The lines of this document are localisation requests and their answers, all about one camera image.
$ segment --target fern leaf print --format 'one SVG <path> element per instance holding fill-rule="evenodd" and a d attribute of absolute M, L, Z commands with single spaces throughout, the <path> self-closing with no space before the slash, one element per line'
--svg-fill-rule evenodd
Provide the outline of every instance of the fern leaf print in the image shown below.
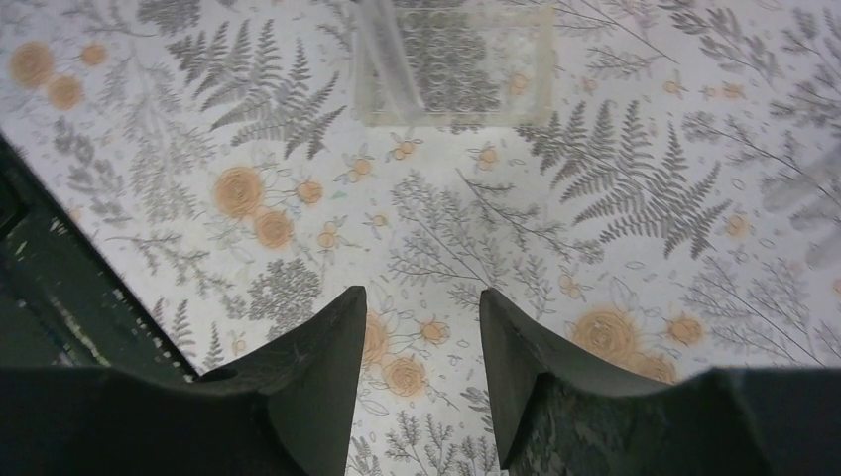
<path fill-rule="evenodd" d="M 338 72 L 310 92 L 309 59 L 300 39 L 289 73 L 283 75 L 274 20 L 263 24 L 254 43 L 248 20 L 232 41 L 228 29 L 227 22 L 220 25 L 209 46 L 206 32 L 200 32 L 195 40 L 187 36 L 167 46 L 180 61 L 179 69 L 187 73 L 185 85 L 198 81 L 192 97 L 201 100 L 202 112 L 228 106 L 210 130 L 240 124 L 231 138 L 232 147 L 255 140 L 281 141 L 286 142 L 285 158 L 306 146 L 306 158 L 312 160 L 325 147 L 327 129 L 345 109 L 325 108 Z"/>
<path fill-rule="evenodd" d="M 591 199 L 575 215 L 573 225 L 603 220 L 602 244 L 630 236 L 660 239 L 666 258 L 689 242 L 689 254 L 697 259 L 712 246 L 708 241 L 712 224 L 731 204 L 730 200 L 707 203 L 721 164 L 715 163 L 702 180 L 690 184 L 675 127 L 668 125 L 667 147 L 658 159 L 640 116 L 640 102 L 627 106 L 619 124 L 612 104 L 601 104 L 589 132 L 581 102 L 565 125 L 554 113 L 546 127 L 521 127 L 518 133 L 532 144 L 533 156 L 541 159 L 541 173 L 552 174 L 552 187 L 561 187 L 561 203 Z"/>

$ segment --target orange rose print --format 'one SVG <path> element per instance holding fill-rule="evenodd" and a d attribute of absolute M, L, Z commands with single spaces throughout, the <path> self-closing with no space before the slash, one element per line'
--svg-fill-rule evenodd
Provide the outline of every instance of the orange rose print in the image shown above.
<path fill-rule="evenodd" d="M 733 215 L 727 219 L 727 234 L 731 238 L 741 239 L 748 234 L 751 226 L 744 215 Z"/>
<path fill-rule="evenodd" d="M 397 357 L 384 365 L 383 381 L 395 395 L 414 397 L 426 387 L 426 369 L 415 356 Z"/>
<path fill-rule="evenodd" d="M 21 45 L 9 59 L 9 76 L 19 86 L 35 89 L 47 83 L 55 62 L 50 48 L 42 42 Z"/>
<path fill-rule="evenodd" d="M 307 180 L 298 185 L 296 193 L 298 194 L 298 200 L 306 203 L 307 205 L 314 205 L 321 200 L 321 197 L 324 194 L 324 189 L 320 184 Z"/>
<path fill-rule="evenodd" d="M 624 367 L 643 377 L 658 380 L 665 384 L 673 384 L 677 381 L 677 372 L 674 370 L 674 365 L 662 356 L 653 357 L 635 352 L 628 357 Z"/>
<path fill-rule="evenodd" d="M 365 343 L 362 346 L 363 367 L 379 364 L 388 348 L 389 334 L 386 327 L 380 322 L 380 316 L 369 310 L 365 320 Z"/>
<path fill-rule="evenodd" d="M 84 47 L 79 57 L 85 65 L 97 66 L 105 62 L 105 59 L 108 57 L 108 51 L 102 45 L 94 43 Z"/>
<path fill-rule="evenodd" d="M 666 332 L 668 338 L 685 346 L 697 344 L 704 336 L 701 323 L 685 314 L 670 320 Z"/>
<path fill-rule="evenodd" d="M 281 248 L 292 240 L 293 225 L 283 211 L 271 210 L 254 220 L 257 241 L 266 248 Z"/>
<path fill-rule="evenodd" d="M 623 362 L 637 350 L 637 330 L 614 307 L 584 314 L 575 323 L 572 342 L 608 362 Z"/>
<path fill-rule="evenodd" d="M 257 171 L 248 167 L 234 167 L 223 172 L 213 187 L 213 199 L 219 211 L 242 218 L 257 210 L 263 201 L 263 185 Z"/>
<path fill-rule="evenodd" d="M 81 96 L 81 82 L 73 76 L 59 76 L 47 86 L 47 99 L 59 111 L 72 109 Z"/>
<path fill-rule="evenodd" d="M 449 340 L 449 326 L 437 320 L 427 322 L 420 326 L 420 336 L 430 344 L 441 345 Z"/>

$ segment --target small orange flower print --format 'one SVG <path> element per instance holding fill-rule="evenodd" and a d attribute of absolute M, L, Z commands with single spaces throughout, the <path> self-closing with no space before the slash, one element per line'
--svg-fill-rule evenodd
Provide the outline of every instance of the small orange flower print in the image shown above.
<path fill-rule="evenodd" d="M 418 144 L 423 144 L 423 141 L 421 139 L 413 139 L 412 135 L 414 133 L 415 128 L 410 128 L 406 131 L 403 137 L 400 137 L 395 133 L 391 134 L 392 140 L 395 141 L 397 147 L 392 149 L 386 156 L 386 162 L 391 159 L 395 159 L 397 161 L 408 159 L 418 150 Z"/>
<path fill-rule="evenodd" d="M 593 287 L 581 285 L 575 281 L 576 269 L 569 271 L 565 267 L 561 266 L 560 271 L 560 277 L 557 280 L 557 285 L 560 288 L 560 291 L 572 299 L 581 299 L 584 302 L 587 302 L 587 297 L 584 295 L 584 292 L 592 290 Z"/>
<path fill-rule="evenodd" d="M 231 350 L 234 353 L 234 356 L 242 354 L 248 348 L 248 345 L 245 343 L 245 332 L 234 332 L 233 330 L 228 332 L 228 335 L 231 337 Z"/>
<path fill-rule="evenodd" d="M 721 91 L 724 94 L 724 97 L 728 99 L 747 99 L 747 96 L 745 96 L 744 84 L 725 82 L 724 85 L 721 86 Z"/>
<path fill-rule="evenodd" d="M 480 149 L 468 149 L 471 159 L 476 162 L 476 169 L 490 171 L 499 162 L 496 148 L 490 142 L 486 142 Z"/>
<path fill-rule="evenodd" d="M 345 166 L 348 171 L 335 178 L 333 181 L 341 181 L 342 183 L 356 183 L 365 176 L 369 175 L 374 170 L 374 158 L 367 155 L 368 145 L 363 144 L 359 148 L 359 153 L 353 156 L 342 154 Z"/>
<path fill-rule="evenodd" d="M 674 364 L 667 361 L 663 356 L 654 357 L 635 352 L 628 357 L 624 367 L 643 377 L 665 384 L 677 382 L 677 371 L 674 370 Z"/>
<path fill-rule="evenodd" d="M 389 219 L 386 217 L 386 215 L 382 213 L 377 213 L 373 215 L 370 213 L 365 213 L 365 218 L 367 218 L 368 221 L 364 221 L 362 222 L 362 224 L 370 226 L 371 232 L 374 234 L 374 237 L 378 240 L 382 240 L 383 236 L 380 234 L 380 230 L 378 230 L 378 228 L 382 228 L 384 226 L 389 225 Z"/>
<path fill-rule="evenodd" d="M 745 215 L 732 215 L 727 219 L 727 234 L 736 240 L 742 239 L 748 234 L 751 225 Z"/>
<path fill-rule="evenodd" d="M 708 101 L 709 99 L 718 95 L 718 89 L 710 86 L 704 86 L 698 92 L 703 94 L 704 101 Z"/>
<path fill-rule="evenodd" d="M 701 323 L 684 313 L 667 323 L 666 332 L 669 339 L 687 347 L 697 344 L 704 336 Z"/>
<path fill-rule="evenodd" d="M 523 94 L 526 87 L 529 85 L 529 79 L 522 74 L 514 74 L 508 82 L 508 92 L 512 96 L 519 96 Z"/>
<path fill-rule="evenodd" d="M 254 220 L 257 241 L 266 248 L 281 248 L 292 240 L 293 225 L 283 211 L 268 210 Z"/>
<path fill-rule="evenodd" d="M 334 233 L 322 232 L 318 235 L 318 246 L 327 250 L 336 246 L 336 235 Z"/>
<path fill-rule="evenodd" d="M 596 83 L 596 80 L 592 77 L 581 78 L 581 88 L 584 89 L 584 92 L 586 92 L 587 94 L 592 96 L 593 91 L 595 91 L 597 87 L 598 84 Z"/>
<path fill-rule="evenodd" d="M 47 99 L 59 111 L 72 109 L 81 96 L 81 82 L 73 76 L 59 76 L 47 86 Z"/>
<path fill-rule="evenodd" d="M 670 79 L 662 84 L 662 90 L 669 93 L 674 94 L 680 99 L 683 99 L 683 92 L 688 91 L 683 84 L 680 82 L 680 71 L 677 69 L 674 71 L 674 79 Z"/>
<path fill-rule="evenodd" d="M 103 64 L 105 59 L 108 58 L 108 51 L 102 45 L 94 43 L 84 47 L 79 58 L 86 66 L 97 66 Z"/>
<path fill-rule="evenodd" d="M 414 355 L 407 358 L 389 354 L 384 356 L 383 363 L 383 381 L 392 393 L 408 398 L 423 392 L 426 387 L 426 369 L 415 361 Z"/>
<path fill-rule="evenodd" d="M 353 172 L 359 174 L 360 176 L 366 176 L 371 173 L 371 161 L 367 158 L 360 157 L 356 161 L 353 162 Z"/>
<path fill-rule="evenodd" d="M 368 368 L 379 364 L 389 348 L 389 334 L 380 316 L 373 310 L 368 311 L 365 319 L 365 343 L 362 345 L 362 365 Z"/>
<path fill-rule="evenodd" d="M 420 336 L 427 343 L 441 345 L 449 340 L 449 326 L 443 322 L 432 320 L 420 325 Z"/>
<path fill-rule="evenodd" d="M 321 200 L 321 197 L 324 194 L 324 189 L 321 185 L 317 182 L 307 180 L 296 188 L 296 194 L 298 195 L 298 200 L 307 205 L 315 205 Z"/>

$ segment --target clear plastic container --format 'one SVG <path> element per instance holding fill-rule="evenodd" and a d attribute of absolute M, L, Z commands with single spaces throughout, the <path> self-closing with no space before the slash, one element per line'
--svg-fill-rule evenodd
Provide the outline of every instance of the clear plastic container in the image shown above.
<path fill-rule="evenodd" d="M 550 117 L 551 7 L 359 4 L 356 108 L 366 125 L 517 126 Z"/>

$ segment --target floral wallpaper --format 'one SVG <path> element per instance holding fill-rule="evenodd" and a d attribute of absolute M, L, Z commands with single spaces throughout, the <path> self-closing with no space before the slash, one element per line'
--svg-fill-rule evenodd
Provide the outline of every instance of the floral wallpaper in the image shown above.
<path fill-rule="evenodd" d="M 202 372 L 366 286 L 348 474 L 496 474 L 487 287 L 664 382 L 841 364 L 841 10 L 546 3 L 546 124 L 365 128 L 349 2 L 0 0 L 0 128 Z"/>

